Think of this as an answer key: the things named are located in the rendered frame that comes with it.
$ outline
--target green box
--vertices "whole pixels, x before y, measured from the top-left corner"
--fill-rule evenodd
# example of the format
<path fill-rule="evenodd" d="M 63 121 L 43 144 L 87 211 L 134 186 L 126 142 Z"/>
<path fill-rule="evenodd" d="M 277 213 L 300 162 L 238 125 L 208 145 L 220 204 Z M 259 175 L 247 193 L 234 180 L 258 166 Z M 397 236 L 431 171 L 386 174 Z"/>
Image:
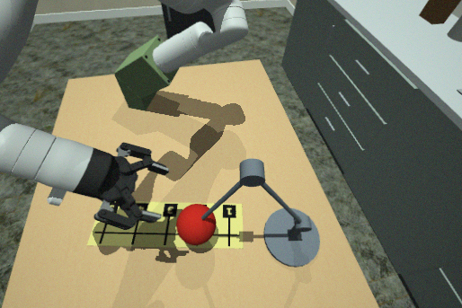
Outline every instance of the green box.
<path fill-rule="evenodd" d="M 170 85 L 176 71 L 164 74 L 155 65 L 154 49 L 160 45 L 159 36 L 129 54 L 115 72 L 125 101 L 131 109 L 146 110 L 155 94 Z"/>

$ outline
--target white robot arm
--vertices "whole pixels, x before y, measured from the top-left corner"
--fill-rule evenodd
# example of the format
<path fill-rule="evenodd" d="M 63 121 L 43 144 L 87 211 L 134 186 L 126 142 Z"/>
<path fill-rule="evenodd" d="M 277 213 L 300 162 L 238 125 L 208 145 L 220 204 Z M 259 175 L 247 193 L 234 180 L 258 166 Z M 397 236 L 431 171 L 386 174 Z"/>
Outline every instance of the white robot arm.
<path fill-rule="evenodd" d="M 208 25 L 198 22 L 159 45 L 153 52 L 153 59 L 164 73 L 240 40 L 248 32 L 239 0 L 160 1 L 181 13 L 206 9 L 216 28 L 213 32 Z M 0 82 L 29 36 L 37 3 L 38 0 L 0 0 Z M 119 150 L 123 153 L 119 156 L 131 154 L 143 159 L 143 163 L 130 167 L 123 157 L 114 157 L 88 145 L 17 124 L 0 115 L 0 172 L 52 187 L 60 196 L 50 196 L 51 204 L 59 205 L 66 191 L 99 198 L 103 204 L 95 218 L 120 228 L 129 228 L 139 219 L 154 222 L 160 216 L 145 211 L 141 213 L 130 196 L 136 171 L 141 167 L 167 174 L 168 169 L 153 162 L 148 157 L 150 151 L 144 148 L 128 145 L 125 151 Z M 108 201 L 117 202 L 129 220 L 118 219 L 112 214 Z"/>

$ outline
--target red ball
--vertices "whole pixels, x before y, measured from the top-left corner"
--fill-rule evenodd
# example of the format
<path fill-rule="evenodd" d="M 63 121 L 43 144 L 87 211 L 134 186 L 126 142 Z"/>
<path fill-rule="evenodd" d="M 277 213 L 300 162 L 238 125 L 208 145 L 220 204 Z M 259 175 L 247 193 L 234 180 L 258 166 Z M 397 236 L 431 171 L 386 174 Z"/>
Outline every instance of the red ball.
<path fill-rule="evenodd" d="M 191 245 L 200 245 L 208 241 L 215 232 L 217 221 L 210 214 L 205 220 L 202 216 L 209 208 L 204 205 L 189 205 L 178 216 L 176 229 L 182 240 Z"/>

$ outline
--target round gray base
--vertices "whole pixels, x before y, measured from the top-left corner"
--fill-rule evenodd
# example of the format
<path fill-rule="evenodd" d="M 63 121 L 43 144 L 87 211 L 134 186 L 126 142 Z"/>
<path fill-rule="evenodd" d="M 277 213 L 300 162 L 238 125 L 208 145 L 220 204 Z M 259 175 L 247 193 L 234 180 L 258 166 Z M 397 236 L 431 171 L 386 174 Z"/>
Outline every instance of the round gray base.
<path fill-rule="evenodd" d="M 298 227 L 311 227 L 302 231 L 301 241 L 290 241 L 288 230 L 294 226 L 294 218 L 285 209 L 274 212 L 264 226 L 264 241 L 271 255 L 284 265 L 305 266 L 319 251 L 319 232 L 315 223 L 305 213 L 291 208 L 301 219 Z"/>

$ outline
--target baseboard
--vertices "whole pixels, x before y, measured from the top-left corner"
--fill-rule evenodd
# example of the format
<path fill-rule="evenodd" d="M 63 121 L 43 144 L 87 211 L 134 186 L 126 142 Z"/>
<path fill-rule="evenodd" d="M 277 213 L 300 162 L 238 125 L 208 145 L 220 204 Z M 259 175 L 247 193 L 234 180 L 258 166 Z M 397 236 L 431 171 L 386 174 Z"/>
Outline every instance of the baseboard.
<path fill-rule="evenodd" d="M 295 6 L 289 0 L 250 0 L 243 1 L 245 10 L 257 8 L 285 7 L 291 15 L 294 15 Z M 63 12 L 50 14 L 35 14 L 33 25 L 51 22 L 79 22 L 98 19 L 140 17 L 144 15 L 162 15 L 162 6 L 118 8 L 111 10 Z"/>

